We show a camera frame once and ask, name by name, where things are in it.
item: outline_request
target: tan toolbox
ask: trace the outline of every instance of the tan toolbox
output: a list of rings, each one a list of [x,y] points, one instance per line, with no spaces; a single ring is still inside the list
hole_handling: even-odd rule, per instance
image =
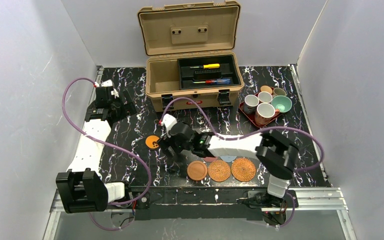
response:
[[[178,97],[200,107],[235,104],[244,80],[232,49],[241,6],[236,1],[202,2],[142,8],[137,16],[142,29],[146,61],[146,95],[156,112]],[[230,84],[196,84],[191,67],[220,64]],[[171,110],[196,108],[187,100],[176,101]]]

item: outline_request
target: cup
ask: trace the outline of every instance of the cup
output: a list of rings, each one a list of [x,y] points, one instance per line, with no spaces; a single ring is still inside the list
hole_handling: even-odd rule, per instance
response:
[[[279,112],[286,113],[292,108],[292,101],[287,96],[275,96],[271,101],[274,109],[279,109]]]
[[[260,103],[260,100],[258,99],[257,96],[252,95],[252,94],[247,95],[245,97],[245,101],[243,103],[243,111],[246,114],[253,114],[256,111],[259,103]]]
[[[262,91],[258,94],[258,100],[260,103],[271,103],[273,100],[273,96],[270,94],[270,92]]]
[[[261,86],[259,90],[260,92],[268,92],[269,94],[273,94],[273,89],[267,85]]]
[[[276,96],[286,96],[286,91],[280,87],[273,89],[273,98]]]
[[[259,126],[266,125],[277,114],[279,110],[276,111],[270,103],[260,103],[255,111],[255,123]]]

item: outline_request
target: toolbox latch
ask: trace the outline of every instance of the toolbox latch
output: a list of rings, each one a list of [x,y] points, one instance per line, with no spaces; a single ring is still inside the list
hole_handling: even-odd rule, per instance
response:
[[[161,95],[161,100],[162,100],[162,109],[166,109],[166,107],[169,105],[171,101],[173,101],[173,95],[172,94],[165,94]],[[168,110],[173,110],[175,107],[173,104],[168,108]]]
[[[229,99],[229,93],[230,92],[228,89],[218,91],[217,100],[218,100],[218,103],[220,104],[220,106],[226,106],[226,105],[232,104],[230,99]]]

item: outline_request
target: white wall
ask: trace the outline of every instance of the white wall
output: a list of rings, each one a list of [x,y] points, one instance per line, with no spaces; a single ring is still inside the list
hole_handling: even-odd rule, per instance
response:
[[[384,239],[384,1],[330,0],[298,75],[357,238]]]
[[[94,78],[96,65],[60,0],[0,0],[0,240],[43,237],[56,174],[80,136],[62,117],[62,93],[80,76]],[[71,92],[77,124],[91,92]]]
[[[145,66],[137,13],[142,7],[205,0],[62,0],[94,62],[104,67]],[[238,0],[240,65],[286,66],[298,56],[326,0]]]

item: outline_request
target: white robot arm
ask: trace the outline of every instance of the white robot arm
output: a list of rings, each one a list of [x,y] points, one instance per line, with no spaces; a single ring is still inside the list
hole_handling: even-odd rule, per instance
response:
[[[298,146],[278,131],[255,134],[239,139],[241,135],[222,135],[234,138],[224,140],[212,132],[197,133],[184,122],[166,114],[161,125],[166,134],[158,141],[166,155],[179,154],[182,150],[191,151],[199,157],[240,156],[258,159],[270,173],[268,194],[283,198],[298,162]]]
[[[123,96],[125,104],[111,80],[98,86],[96,100],[87,109],[83,131],[106,141],[115,122],[136,114],[129,94],[125,91]],[[103,149],[103,144],[82,135],[67,171],[58,173],[56,186],[67,213],[104,211],[108,203],[127,200],[124,182],[104,184],[101,180],[99,164]]]

